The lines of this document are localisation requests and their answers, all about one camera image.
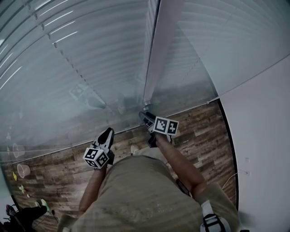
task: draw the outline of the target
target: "person's left arm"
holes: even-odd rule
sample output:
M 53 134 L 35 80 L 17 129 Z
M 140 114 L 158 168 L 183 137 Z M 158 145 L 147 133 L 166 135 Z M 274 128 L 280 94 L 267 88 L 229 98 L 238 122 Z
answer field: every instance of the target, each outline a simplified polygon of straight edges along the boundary
M 86 210 L 90 207 L 90 205 L 96 201 L 98 198 L 98 193 L 100 186 L 106 176 L 107 165 L 102 167 L 101 169 L 97 169 L 94 171 L 89 183 L 87 184 L 86 190 L 82 196 L 79 208 L 78 215 L 83 215 Z

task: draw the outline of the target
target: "yellow star sticker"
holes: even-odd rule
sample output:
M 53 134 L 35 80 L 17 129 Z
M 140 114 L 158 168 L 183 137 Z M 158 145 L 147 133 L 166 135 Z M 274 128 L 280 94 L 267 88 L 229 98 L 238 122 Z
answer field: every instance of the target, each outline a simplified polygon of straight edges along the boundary
M 17 175 L 13 172 L 14 180 L 17 181 Z

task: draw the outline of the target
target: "wooden floor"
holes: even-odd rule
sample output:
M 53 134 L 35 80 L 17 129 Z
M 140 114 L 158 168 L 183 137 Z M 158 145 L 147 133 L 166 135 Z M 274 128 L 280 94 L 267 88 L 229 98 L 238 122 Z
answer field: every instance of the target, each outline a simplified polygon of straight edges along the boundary
M 230 141 L 218 103 L 201 106 L 170 117 L 179 121 L 179 134 L 174 138 L 174 146 L 186 156 L 204 175 L 208 182 L 217 181 L 221 186 L 235 173 Z M 115 135 L 112 151 L 114 162 L 130 155 L 131 144 L 140 148 L 147 146 L 145 127 Z M 13 195 L 20 207 L 34 207 L 36 199 L 44 198 L 56 218 L 62 213 L 76 216 L 78 205 L 87 183 L 93 173 L 82 159 L 89 144 L 80 145 L 51 155 L 45 155 L 24 164 L 29 165 L 31 174 L 15 182 L 13 171 L 17 165 L 4 167 Z M 23 185 L 30 198 L 22 194 L 18 186 Z M 225 193 L 236 204 L 235 177 L 227 183 Z M 34 226 L 41 222 L 42 216 Z M 56 231 L 57 222 L 52 215 L 41 222 L 38 231 Z

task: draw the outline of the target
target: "forearm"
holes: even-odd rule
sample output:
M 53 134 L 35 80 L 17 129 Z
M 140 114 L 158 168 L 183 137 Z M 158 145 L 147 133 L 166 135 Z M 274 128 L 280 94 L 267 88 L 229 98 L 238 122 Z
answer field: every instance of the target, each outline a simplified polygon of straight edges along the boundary
M 201 193 L 207 186 L 201 173 L 161 134 L 155 134 L 156 144 L 165 156 L 180 181 L 191 192 L 193 197 Z
M 81 216 L 86 212 L 90 205 L 96 201 L 99 193 L 100 186 L 106 176 L 107 165 L 102 167 L 100 170 L 94 171 L 89 183 L 87 184 L 86 190 L 82 196 L 78 214 Z

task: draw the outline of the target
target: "black pants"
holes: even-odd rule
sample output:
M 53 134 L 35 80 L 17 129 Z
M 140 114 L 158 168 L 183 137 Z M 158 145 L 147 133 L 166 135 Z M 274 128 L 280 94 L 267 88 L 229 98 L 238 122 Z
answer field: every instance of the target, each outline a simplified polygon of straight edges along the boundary
M 16 213 L 16 217 L 19 219 L 21 224 L 25 229 L 32 227 L 32 222 L 44 215 L 47 211 L 46 206 L 34 207 L 34 208 L 24 208 Z

